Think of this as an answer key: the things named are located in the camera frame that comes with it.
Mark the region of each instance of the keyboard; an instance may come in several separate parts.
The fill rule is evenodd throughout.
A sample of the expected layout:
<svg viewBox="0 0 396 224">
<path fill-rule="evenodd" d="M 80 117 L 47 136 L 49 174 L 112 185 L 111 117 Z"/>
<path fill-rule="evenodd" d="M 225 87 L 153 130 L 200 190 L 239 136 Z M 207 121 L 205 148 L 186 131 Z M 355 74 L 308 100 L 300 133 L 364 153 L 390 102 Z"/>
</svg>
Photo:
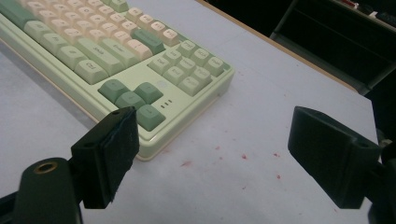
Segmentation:
<svg viewBox="0 0 396 224">
<path fill-rule="evenodd" d="M 234 73 L 125 0 L 1 0 L 0 38 L 95 121 L 134 106 L 141 161 L 225 93 Z"/>
</svg>

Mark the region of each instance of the table surface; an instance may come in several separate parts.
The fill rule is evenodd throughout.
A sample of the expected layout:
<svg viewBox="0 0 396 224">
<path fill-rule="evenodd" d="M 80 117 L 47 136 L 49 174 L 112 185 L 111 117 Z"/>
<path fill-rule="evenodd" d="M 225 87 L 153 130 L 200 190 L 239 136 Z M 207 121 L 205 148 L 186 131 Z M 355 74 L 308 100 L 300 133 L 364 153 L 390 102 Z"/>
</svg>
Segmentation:
<svg viewBox="0 0 396 224">
<path fill-rule="evenodd" d="M 196 1 L 134 0 L 232 64 L 230 89 L 154 160 L 134 161 L 114 203 L 85 223 L 368 223 L 370 202 L 341 210 L 289 154 L 296 105 L 376 142 L 371 102 Z M 71 157 L 94 126 L 0 44 L 0 197 L 30 164 Z"/>
</svg>

